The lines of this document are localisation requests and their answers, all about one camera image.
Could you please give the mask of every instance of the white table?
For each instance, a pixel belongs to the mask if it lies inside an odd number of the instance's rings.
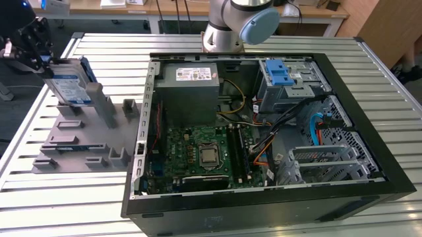
[[[141,102],[149,52],[199,52],[198,35],[84,34],[63,57],[85,55],[113,102]],[[417,189],[343,221],[203,236],[422,236],[422,108],[364,43],[342,38],[272,37],[247,52],[326,53]],[[125,172],[32,174],[59,112],[43,88],[0,160],[0,235],[139,237],[120,218]]]

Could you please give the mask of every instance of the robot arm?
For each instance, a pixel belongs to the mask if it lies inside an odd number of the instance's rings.
[[[53,73],[51,32],[47,19],[36,17],[27,0],[4,1],[0,8],[0,59],[25,72],[44,78]]]
[[[203,37],[207,52],[239,52],[243,41],[262,43],[279,23],[272,0],[212,0],[208,18]]]

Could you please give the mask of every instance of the person's leg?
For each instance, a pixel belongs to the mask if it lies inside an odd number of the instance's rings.
[[[413,44],[402,57],[402,72],[407,73],[415,66],[415,45]]]
[[[415,65],[415,56],[422,51],[422,36],[417,39],[410,49],[401,58],[402,70],[397,76],[402,84],[406,84],[411,80],[422,78],[422,69]]]

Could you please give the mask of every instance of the cable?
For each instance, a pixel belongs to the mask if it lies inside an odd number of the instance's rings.
[[[274,157],[272,157],[272,144],[268,146],[267,150],[264,151],[266,154],[266,160],[267,160],[267,164],[268,164],[268,170],[272,172],[272,174],[276,173],[276,167],[274,164]],[[272,179],[270,178],[270,176],[267,175],[267,182],[270,186],[275,185],[275,179],[272,177]]]
[[[12,140],[9,140],[9,139],[1,139],[1,138],[0,138],[0,142],[3,142],[3,143],[11,143]]]
[[[256,124],[256,125],[262,125],[263,124],[263,122],[258,122],[256,121],[256,113],[254,113],[254,117],[252,117],[252,122],[254,122],[254,124]],[[271,126],[272,124],[270,123],[270,122],[266,122],[264,123],[267,126]]]
[[[263,100],[259,99],[259,100],[254,101],[252,104],[256,104],[256,103],[259,103],[259,102],[262,102],[262,101],[263,101]]]
[[[15,87],[33,87],[33,88],[43,88],[41,86],[37,86],[37,85],[12,85],[12,86],[7,86],[7,88],[15,88]]]
[[[230,107],[230,110],[235,110],[235,109],[232,108],[232,103],[228,103],[228,107]],[[238,119],[239,119],[240,122],[246,122],[246,121],[243,120],[242,116],[240,116],[238,113],[234,113],[234,115],[238,117]]]
[[[238,122],[238,121],[234,121],[231,120],[228,117],[226,117],[224,115],[220,115],[218,114],[218,116],[220,116],[227,122],[230,123],[239,123],[239,124],[247,124],[250,126],[255,126],[255,127],[260,127],[262,125],[258,125],[258,124],[252,124],[252,123],[248,123],[248,122]]]
[[[187,7],[187,2],[184,0],[184,6],[186,6],[186,12],[187,12],[187,20],[190,22],[190,34],[192,33],[192,22],[191,22],[191,14],[190,14],[190,8]]]
[[[157,130],[156,130],[157,135],[156,135],[156,139],[155,139],[155,141],[153,141],[153,143],[152,143],[152,146],[151,146],[151,150],[149,150],[149,152],[148,152],[148,155],[151,154],[151,152],[152,152],[152,150],[153,150],[153,148],[155,148],[155,146],[156,146],[157,140],[159,140],[159,103],[157,103],[157,117],[156,117],[156,123],[157,123]]]
[[[295,36],[298,30],[300,29],[302,23],[303,23],[302,11],[300,11],[300,8],[299,8],[295,4],[292,4],[288,0],[287,0],[287,3],[288,3],[290,5],[292,5],[292,6],[298,9],[298,11],[299,11],[298,26],[296,26],[296,30],[295,30],[295,33],[294,33],[294,36]]]
[[[224,112],[216,112],[219,115],[228,115],[228,114],[234,114],[235,112],[240,111],[244,107],[244,104],[246,104],[246,98],[244,98],[244,94],[243,94],[243,91],[240,90],[240,88],[236,86],[236,84],[228,80],[228,79],[224,79],[226,82],[228,82],[236,89],[238,91],[240,92],[242,94],[242,105],[238,109],[232,110],[232,111],[224,111]]]
[[[176,12],[178,12],[178,32],[180,34],[180,14],[179,14],[179,4],[178,4],[178,0],[175,0],[176,2]]]
[[[161,14],[160,8],[159,8],[159,0],[156,0],[156,2],[157,2],[157,12],[159,12],[160,24],[163,26],[163,33],[165,34],[165,23],[164,23],[163,14]]]
[[[310,119],[310,133],[311,133],[311,139],[312,139],[312,142],[314,142],[314,145],[315,146],[319,146],[319,141],[318,141],[318,137],[316,137],[316,133],[315,133],[315,119],[316,118],[323,118],[323,115],[322,113],[315,113],[312,114],[311,116],[311,119]]]
[[[272,126],[268,129],[266,137],[254,145],[252,150],[256,149],[267,140],[268,138],[278,132],[279,127],[295,117],[296,111],[310,102],[322,101],[327,97],[326,94],[318,95],[314,98],[307,98],[302,100],[298,104],[295,104],[292,107],[290,107],[288,110],[286,110],[284,113],[279,116],[279,118],[272,123]]]
[[[318,135],[318,142],[322,145],[322,131],[319,129],[316,130],[316,135]]]
[[[271,145],[272,141],[274,141],[275,136],[272,136],[271,141],[267,143],[267,145],[264,146],[263,150],[259,152],[255,160],[254,160],[254,164],[260,164],[260,165],[268,165],[266,162],[258,162],[259,157],[262,156],[262,154],[264,153],[266,149],[268,148],[268,146]]]

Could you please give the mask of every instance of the blue plastic clip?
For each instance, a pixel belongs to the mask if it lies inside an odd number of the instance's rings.
[[[288,68],[279,59],[266,60],[266,69],[272,85],[294,85],[295,81],[288,76]]]

